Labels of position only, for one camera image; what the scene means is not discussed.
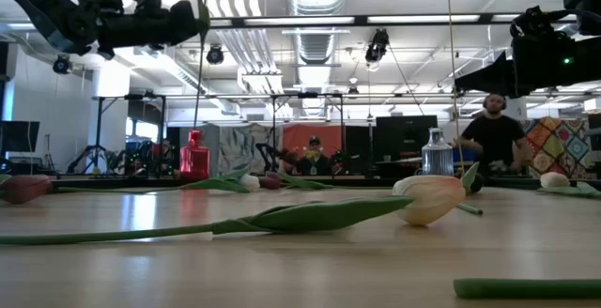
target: patterned blanket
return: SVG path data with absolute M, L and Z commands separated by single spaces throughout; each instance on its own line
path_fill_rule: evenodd
M 589 138 L 584 136 L 584 119 L 543 117 L 520 121 L 532 148 L 530 173 L 540 177 L 557 172 L 569 178 L 589 178 L 586 168 L 592 164 Z

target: white tulip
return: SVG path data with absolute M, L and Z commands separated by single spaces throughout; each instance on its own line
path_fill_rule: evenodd
M 541 186 L 547 187 L 568 187 L 570 186 L 570 179 L 563 174 L 557 172 L 544 173 L 541 176 Z
M 416 176 L 397 181 L 393 195 L 412 197 L 414 200 L 396 212 L 403 221 L 415 225 L 427 225 L 465 200 L 466 191 L 456 177 Z
M 261 184 L 259 183 L 258 177 L 253 177 L 249 175 L 244 175 L 239 180 L 240 186 L 247 189 L 249 192 L 254 192 L 261 188 Z

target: monitor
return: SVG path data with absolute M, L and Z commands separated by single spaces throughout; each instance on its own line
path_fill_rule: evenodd
M 0 148 L 3 155 L 5 152 L 35 152 L 38 132 L 39 121 L 1 121 Z
M 417 157 L 428 143 L 430 129 L 438 126 L 435 115 L 379 116 L 374 129 L 374 158 L 376 162 L 391 156 L 392 161 Z

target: headphones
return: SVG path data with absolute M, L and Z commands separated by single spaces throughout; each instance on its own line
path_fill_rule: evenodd
M 485 101 L 482 103 L 482 107 L 486 108 L 486 102 L 488 101 L 488 98 L 490 98 L 490 96 L 495 95 L 495 96 L 499 96 L 496 93 L 491 93 L 488 96 L 486 96 Z M 505 99 L 505 97 L 503 97 L 503 105 L 501 106 L 501 109 L 504 110 L 507 108 L 507 100 Z

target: robotic arm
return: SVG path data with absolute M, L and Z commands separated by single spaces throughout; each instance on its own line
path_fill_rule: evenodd
M 161 0 L 137 0 L 133 14 L 124 14 L 121 0 L 15 0 L 31 23 L 58 51 L 83 55 L 98 42 L 98 54 L 115 56 L 114 48 L 176 45 L 199 32 L 187 0 L 169 10 Z

